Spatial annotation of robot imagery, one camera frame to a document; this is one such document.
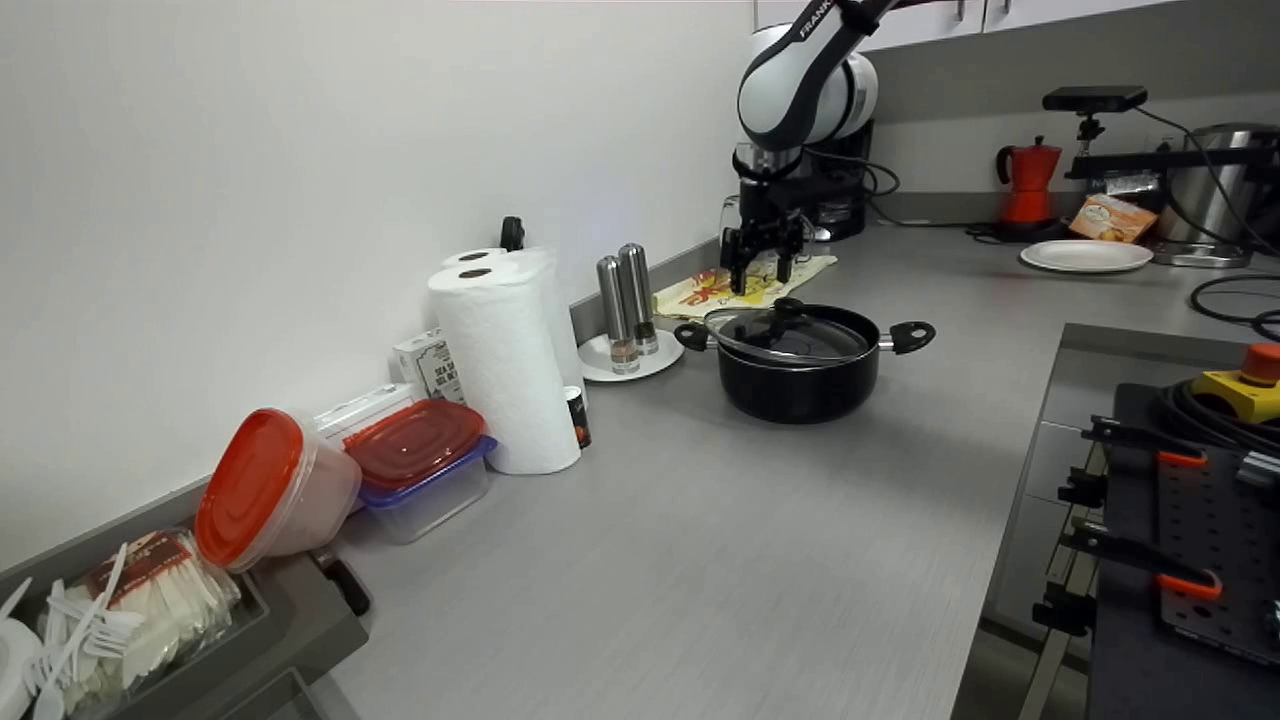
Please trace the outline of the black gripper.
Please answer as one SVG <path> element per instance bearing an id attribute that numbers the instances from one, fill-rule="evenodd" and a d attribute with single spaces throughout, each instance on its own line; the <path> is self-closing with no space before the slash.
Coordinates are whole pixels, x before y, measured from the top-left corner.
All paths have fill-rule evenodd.
<path id="1" fill-rule="evenodd" d="M 732 174 L 739 181 L 739 226 L 721 236 L 721 267 L 732 298 L 745 298 L 745 274 L 759 252 L 776 252 L 776 279 L 791 279 L 791 264 L 804 252 L 804 220 L 791 216 L 788 184 L 796 181 L 796 153 L 767 153 L 753 139 L 732 149 Z"/>

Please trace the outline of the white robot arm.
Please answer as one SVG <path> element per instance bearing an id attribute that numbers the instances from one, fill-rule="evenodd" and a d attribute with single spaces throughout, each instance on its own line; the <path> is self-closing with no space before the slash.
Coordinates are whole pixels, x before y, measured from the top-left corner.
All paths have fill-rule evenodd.
<path id="1" fill-rule="evenodd" d="M 895 0 L 808 0 L 804 14 L 753 55 L 737 85 L 745 139 L 732 149 L 739 226 L 722 233 L 721 267 L 745 293 L 746 264 L 776 258 L 791 278 L 804 211 L 846 192 L 846 181 L 804 176 L 804 160 L 873 124 L 875 70 L 854 54 Z"/>

